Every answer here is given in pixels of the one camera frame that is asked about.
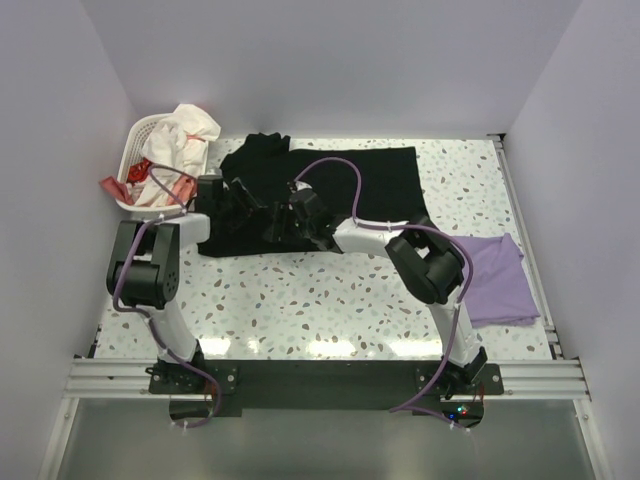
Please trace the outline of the black t shirt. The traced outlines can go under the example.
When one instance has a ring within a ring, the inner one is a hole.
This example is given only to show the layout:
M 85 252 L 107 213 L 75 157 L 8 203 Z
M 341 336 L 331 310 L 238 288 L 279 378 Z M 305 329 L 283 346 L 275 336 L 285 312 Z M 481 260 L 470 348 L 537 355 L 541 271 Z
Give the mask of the black t shirt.
M 411 220 L 428 213 L 413 147 L 320 151 L 291 149 L 280 133 L 250 134 L 220 165 L 225 180 L 240 179 L 267 207 L 286 202 L 298 174 L 333 214 L 349 215 L 362 180 L 357 216 L 365 221 Z

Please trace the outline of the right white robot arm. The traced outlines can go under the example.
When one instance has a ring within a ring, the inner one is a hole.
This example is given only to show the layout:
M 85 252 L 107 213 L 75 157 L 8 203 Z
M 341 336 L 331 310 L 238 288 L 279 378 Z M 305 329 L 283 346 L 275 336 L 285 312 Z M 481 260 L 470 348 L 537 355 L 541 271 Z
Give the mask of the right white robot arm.
M 264 238 L 271 243 L 308 241 L 321 251 L 388 259 L 404 287 L 424 303 L 443 341 L 442 374 L 448 386 L 469 392 L 481 380 L 487 354 L 472 330 L 464 303 L 473 266 L 463 247 L 426 215 L 410 222 L 366 222 L 330 212 L 310 188 L 271 209 Z

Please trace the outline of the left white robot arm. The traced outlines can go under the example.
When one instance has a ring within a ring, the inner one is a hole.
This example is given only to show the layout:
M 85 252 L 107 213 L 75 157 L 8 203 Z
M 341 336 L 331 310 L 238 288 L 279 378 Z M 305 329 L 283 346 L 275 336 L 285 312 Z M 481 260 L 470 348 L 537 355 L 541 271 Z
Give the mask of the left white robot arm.
M 147 220 L 121 221 L 106 274 L 114 309 L 142 318 L 158 359 L 175 364 L 171 378 L 185 392 L 205 385 L 207 368 L 194 359 L 199 342 L 176 302 L 181 250 L 231 233 L 265 209 L 238 178 L 204 175 L 197 187 L 192 201 Z

